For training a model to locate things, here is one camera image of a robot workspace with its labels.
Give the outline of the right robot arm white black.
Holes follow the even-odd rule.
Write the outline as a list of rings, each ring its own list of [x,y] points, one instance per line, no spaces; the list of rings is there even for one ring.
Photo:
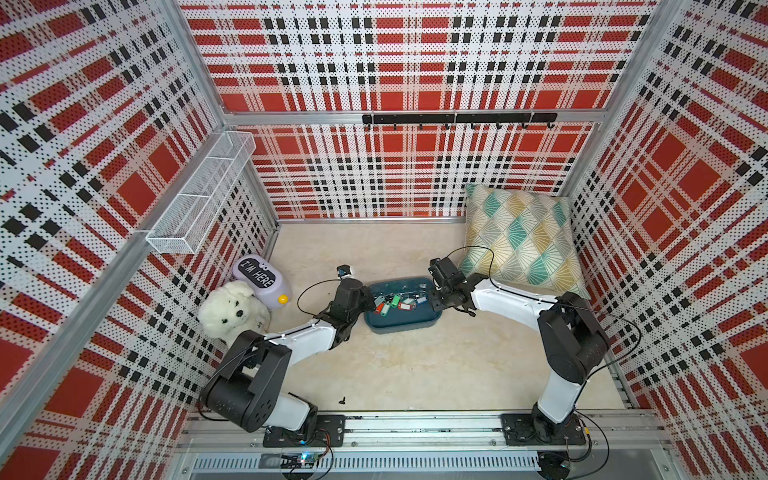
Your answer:
[[[455,309],[470,316],[493,313],[539,334],[549,377],[529,413],[501,417],[506,443],[585,444],[576,404],[609,349],[609,338],[586,300],[573,292],[551,296],[504,287],[480,273],[466,276],[447,257],[431,260],[428,271],[433,310]]]

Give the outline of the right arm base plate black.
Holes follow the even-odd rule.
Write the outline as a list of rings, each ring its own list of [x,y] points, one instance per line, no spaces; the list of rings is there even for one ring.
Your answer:
[[[553,423],[543,414],[507,413],[500,416],[507,446],[585,446],[588,441],[575,413]]]

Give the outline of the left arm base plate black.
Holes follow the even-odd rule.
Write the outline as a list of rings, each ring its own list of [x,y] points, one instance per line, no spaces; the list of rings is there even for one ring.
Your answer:
[[[262,446],[337,448],[343,445],[346,419],[341,414],[314,414],[296,431],[270,426],[266,429]]]

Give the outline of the teal plastic storage box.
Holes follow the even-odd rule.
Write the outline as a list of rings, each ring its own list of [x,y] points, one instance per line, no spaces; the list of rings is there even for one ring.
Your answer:
[[[409,331],[433,326],[442,316],[429,303],[428,277],[387,280],[369,286],[374,309],[364,314],[366,325],[377,334]]]

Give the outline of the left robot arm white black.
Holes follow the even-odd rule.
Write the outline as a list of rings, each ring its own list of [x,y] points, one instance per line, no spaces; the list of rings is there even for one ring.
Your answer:
[[[308,323],[269,334],[270,311],[244,281],[229,282],[208,295],[197,312],[204,333],[227,346],[222,363],[202,388],[197,407],[247,432],[277,427],[310,443],[317,407],[281,388],[288,368],[349,339],[360,314],[376,309],[370,288],[347,276],[334,299]]]

